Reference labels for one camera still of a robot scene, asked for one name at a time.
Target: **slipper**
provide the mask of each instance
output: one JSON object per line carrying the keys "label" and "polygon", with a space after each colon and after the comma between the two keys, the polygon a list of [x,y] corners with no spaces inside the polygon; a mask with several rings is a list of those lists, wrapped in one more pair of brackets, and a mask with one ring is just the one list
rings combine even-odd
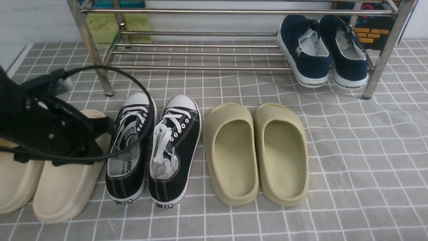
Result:
{"label": "slipper", "polygon": [[275,103],[260,106],[254,119],[263,193],[280,205],[302,203],[309,190],[308,151],[302,122],[290,109]]}
{"label": "slipper", "polygon": [[[105,117],[95,110],[82,113],[89,118]],[[109,152],[110,135],[103,134],[96,142],[104,154]],[[59,223],[78,215],[89,201],[103,165],[104,162],[53,166],[46,161],[33,200],[36,217],[45,223]]]}
{"label": "slipper", "polygon": [[235,103],[218,106],[203,130],[205,155],[217,198],[228,205],[244,205],[259,193],[253,119]]}
{"label": "slipper", "polygon": [[[15,144],[0,139],[0,146],[14,148]],[[12,212],[26,204],[36,192],[43,161],[14,161],[12,153],[0,152],[0,214]]]}

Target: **white rubber sole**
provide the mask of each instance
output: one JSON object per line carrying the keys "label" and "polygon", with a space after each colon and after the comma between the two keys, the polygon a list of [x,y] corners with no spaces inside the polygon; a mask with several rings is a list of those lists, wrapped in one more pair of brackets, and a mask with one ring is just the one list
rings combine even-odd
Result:
{"label": "white rubber sole", "polygon": [[340,75],[337,73],[336,66],[334,65],[334,61],[332,61],[331,66],[333,69],[334,82],[339,88],[343,90],[348,90],[348,91],[359,90],[367,83],[367,80],[369,79],[369,74],[367,74],[367,76],[364,79],[358,80],[358,81],[351,81],[351,80],[344,79],[340,77]]}
{"label": "white rubber sole", "polygon": [[[202,117],[201,115],[201,111],[199,110],[198,105],[196,104],[196,102],[192,99],[193,103],[195,103],[196,109],[198,111],[199,116]],[[190,163],[190,167],[189,167],[189,173],[187,174],[187,182],[186,182],[186,186],[184,187],[183,192],[180,194],[180,196],[178,196],[176,199],[173,199],[171,201],[168,202],[160,202],[157,199],[155,199],[151,194],[150,197],[152,198],[152,201],[156,204],[156,206],[160,207],[160,208],[173,208],[175,205],[177,205],[179,202],[181,202],[181,200],[183,200],[184,196],[186,195],[186,191],[187,191],[187,187],[189,185],[189,176],[190,176],[190,170],[192,169],[192,164],[193,164],[193,158],[195,157],[195,153],[196,150],[199,146],[199,141],[201,139],[201,134],[202,134],[202,120],[199,121],[199,135],[198,135],[198,139],[196,141],[196,146],[195,146],[195,150],[193,151],[193,155],[192,155],[192,162]]]}
{"label": "white rubber sole", "polygon": [[287,46],[282,41],[281,37],[281,24],[279,25],[278,33],[276,34],[276,40],[278,42],[279,48],[287,58],[288,62],[291,65],[291,68],[293,69],[294,75],[296,75],[296,79],[299,81],[299,84],[302,86],[308,87],[308,88],[318,88],[324,85],[325,82],[327,82],[328,74],[325,77],[322,78],[308,78],[303,76],[299,69],[297,68],[296,61],[294,61],[292,55],[287,49]]}
{"label": "white rubber sole", "polygon": [[[158,109],[156,107],[156,103],[155,103],[155,100],[153,100],[153,98],[152,98],[152,102],[153,102],[153,107],[155,108],[155,115],[153,116],[153,118],[155,119],[155,121],[154,121],[154,126],[155,126],[156,123],[159,121],[159,117],[158,117]],[[146,158],[150,158],[151,155],[152,155],[151,153],[148,153]],[[144,187],[146,185],[146,173],[147,172],[144,172],[143,182],[141,183],[141,186],[138,189],[138,191],[136,193],[134,193],[134,195],[127,197],[127,198],[124,198],[124,199],[119,199],[119,198],[113,197],[112,195],[110,195],[110,193],[108,193],[108,195],[118,205],[127,205],[127,204],[133,203],[134,201],[139,199],[140,196],[143,194]]]}

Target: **cable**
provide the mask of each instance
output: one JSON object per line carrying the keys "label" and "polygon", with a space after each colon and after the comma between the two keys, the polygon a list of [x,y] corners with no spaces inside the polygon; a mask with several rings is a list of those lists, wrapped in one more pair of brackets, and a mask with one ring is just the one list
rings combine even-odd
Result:
{"label": "cable", "polygon": [[[155,113],[155,108],[154,108],[154,104],[152,101],[152,98],[150,96],[150,93],[146,90],[146,88],[140,83],[138,82],[138,80],[136,80],[132,75],[128,74],[125,71],[122,71],[118,68],[115,67],[110,67],[110,66],[103,66],[103,65],[92,65],[92,66],[87,66],[87,67],[83,67],[83,68],[77,68],[77,69],[72,69],[67,71],[66,76],[64,76],[64,78],[67,78],[71,75],[74,75],[76,73],[85,71],[85,70],[89,70],[89,69],[107,69],[107,70],[111,70],[114,71],[116,73],[119,73],[121,75],[124,75],[125,77],[128,77],[130,80],[132,80],[136,85],[138,85],[138,87],[141,88],[141,90],[147,95],[148,99],[149,99],[149,104],[150,104],[150,113],[148,116],[148,123],[151,123],[153,121],[153,115]],[[7,148],[7,147],[2,147],[0,146],[0,151],[1,152],[9,152],[9,153],[21,153],[21,154],[26,154],[26,155],[34,155],[36,157],[41,157],[41,158],[45,158],[46,160],[52,160],[52,161],[57,161],[57,162],[94,162],[94,161],[103,161],[104,159],[107,158],[111,158],[111,157],[116,157],[118,155],[124,154],[126,152],[129,152],[133,147],[135,147],[136,145],[138,145],[138,143],[140,143],[140,141],[148,134],[149,132],[149,128],[150,128],[150,124],[146,125],[142,132],[141,135],[138,137],[137,140],[135,140],[132,144],[128,145],[127,147],[125,147],[123,150],[114,152],[114,153],[110,153],[107,155],[103,155],[103,156],[97,156],[97,157],[59,157],[59,156],[55,156],[55,155],[49,155],[49,154],[41,154],[41,153],[37,153],[34,151],[30,151],[30,150],[26,150],[26,149],[14,149],[14,148]]]}

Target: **navy blue sneaker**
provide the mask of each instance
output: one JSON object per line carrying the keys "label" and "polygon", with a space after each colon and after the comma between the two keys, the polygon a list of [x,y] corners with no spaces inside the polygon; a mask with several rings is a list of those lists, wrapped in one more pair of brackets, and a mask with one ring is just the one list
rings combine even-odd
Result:
{"label": "navy blue sneaker", "polygon": [[276,39],[301,85],[309,88],[324,85],[332,57],[316,20],[288,15],[279,26]]}
{"label": "navy blue sneaker", "polygon": [[368,78],[368,59],[350,25],[336,16],[320,20],[321,35],[333,55],[333,78],[345,90],[362,88]]}

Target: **gray tile floor mat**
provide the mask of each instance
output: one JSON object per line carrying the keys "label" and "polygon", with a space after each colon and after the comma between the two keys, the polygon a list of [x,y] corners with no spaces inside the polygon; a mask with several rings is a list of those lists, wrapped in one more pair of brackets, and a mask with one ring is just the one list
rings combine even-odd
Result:
{"label": "gray tile floor mat", "polygon": [[[285,208],[260,192],[248,205],[224,205],[213,194],[201,142],[186,196],[173,209],[155,207],[147,188],[132,205],[116,205],[106,194],[104,169],[88,205],[73,220],[40,223],[30,202],[0,215],[0,240],[428,240],[427,49],[428,40],[422,39],[397,46],[369,101],[360,99],[362,90],[340,90],[331,76],[329,84],[308,89],[286,72],[130,71],[149,88],[160,110],[176,94],[194,98],[203,117],[226,102],[242,104],[252,113],[266,102],[289,107],[306,126],[310,167],[307,201]],[[114,62],[284,66],[282,57],[122,56]],[[84,63],[90,64],[90,60],[81,43],[34,44],[13,79],[20,83],[47,71]],[[75,77],[74,90],[61,98],[79,110],[96,109],[114,118],[127,97],[139,90],[122,76],[113,72],[109,76],[114,97],[104,95],[94,72],[83,72]]]}

